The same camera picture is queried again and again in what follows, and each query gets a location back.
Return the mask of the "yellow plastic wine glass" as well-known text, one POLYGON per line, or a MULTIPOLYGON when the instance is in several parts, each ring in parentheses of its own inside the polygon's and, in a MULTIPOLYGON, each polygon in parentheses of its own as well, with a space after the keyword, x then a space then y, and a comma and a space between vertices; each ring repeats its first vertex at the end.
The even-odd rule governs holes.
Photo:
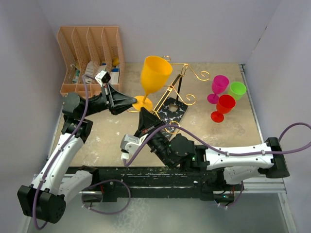
POLYGON ((143 96, 136 96, 137 103, 133 107, 140 111, 142 107, 152 110, 153 104, 148 95, 159 91, 167 82, 173 71, 172 65, 164 58, 148 56, 144 60, 140 76, 140 83, 144 90, 143 96))

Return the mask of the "magenta plastic wine glass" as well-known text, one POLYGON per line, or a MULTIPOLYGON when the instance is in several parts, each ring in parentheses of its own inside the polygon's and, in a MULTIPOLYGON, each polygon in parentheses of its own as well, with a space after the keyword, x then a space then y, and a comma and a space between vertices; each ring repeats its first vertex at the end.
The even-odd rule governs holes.
POLYGON ((216 104, 219 100, 219 95, 223 93, 229 85, 229 79, 224 75, 217 75, 214 77, 211 89, 212 94, 207 96, 207 100, 211 104, 216 104))

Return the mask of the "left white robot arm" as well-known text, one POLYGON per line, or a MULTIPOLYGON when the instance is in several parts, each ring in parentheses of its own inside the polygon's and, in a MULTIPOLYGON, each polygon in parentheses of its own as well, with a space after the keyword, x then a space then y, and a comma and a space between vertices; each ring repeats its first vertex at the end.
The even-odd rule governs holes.
POLYGON ((99 171, 82 166, 66 182, 62 182, 73 158, 91 133, 93 122, 86 116, 109 110, 118 115, 131 108, 137 100, 104 84, 102 92, 91 98, 82 98, 75 92, 63 97, 64 125, 49 160, 29 186, 21 186, 17 197, 24 215, 45 223, 57 223, 67 203, 80 191, 95 190, 100 185, 99 171))

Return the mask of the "green plastic wine glass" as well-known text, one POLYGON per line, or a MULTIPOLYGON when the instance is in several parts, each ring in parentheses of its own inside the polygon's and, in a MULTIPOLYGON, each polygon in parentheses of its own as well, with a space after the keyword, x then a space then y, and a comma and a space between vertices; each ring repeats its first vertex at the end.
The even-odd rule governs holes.
POLYGON ((247 88, 244 83, 232 82, 227 94, 233 97, 235 101, 239 101, 246 93, 246 91, 247 88))

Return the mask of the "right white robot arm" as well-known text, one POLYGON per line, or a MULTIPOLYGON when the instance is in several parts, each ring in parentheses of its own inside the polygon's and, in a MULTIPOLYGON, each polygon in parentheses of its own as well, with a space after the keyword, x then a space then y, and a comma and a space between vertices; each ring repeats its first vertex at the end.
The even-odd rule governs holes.
POLYGON ((221 170, 223 174, 216 178, 221 190, 259 174, 269 179, 290 175, 276 137, 254 146, 212 149, 204 144, 196 145, 180 133, 169 140, 162 133, 163 126, 162 120, 141 108, 135 136, 145 137, 143 144, 168 168, 180 167, 187 172, 221 170))

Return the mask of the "red plastic wine glass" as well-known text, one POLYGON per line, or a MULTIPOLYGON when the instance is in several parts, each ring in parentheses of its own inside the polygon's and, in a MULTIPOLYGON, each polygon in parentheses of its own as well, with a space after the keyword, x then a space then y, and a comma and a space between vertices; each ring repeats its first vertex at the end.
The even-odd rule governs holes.
POLYGON ((210 117, 216 123, 224 120, 224 115, 229 113, 236 105, 235 99, 231 95, 222 95, 216 104, 216 111, 212 112, 210 117))

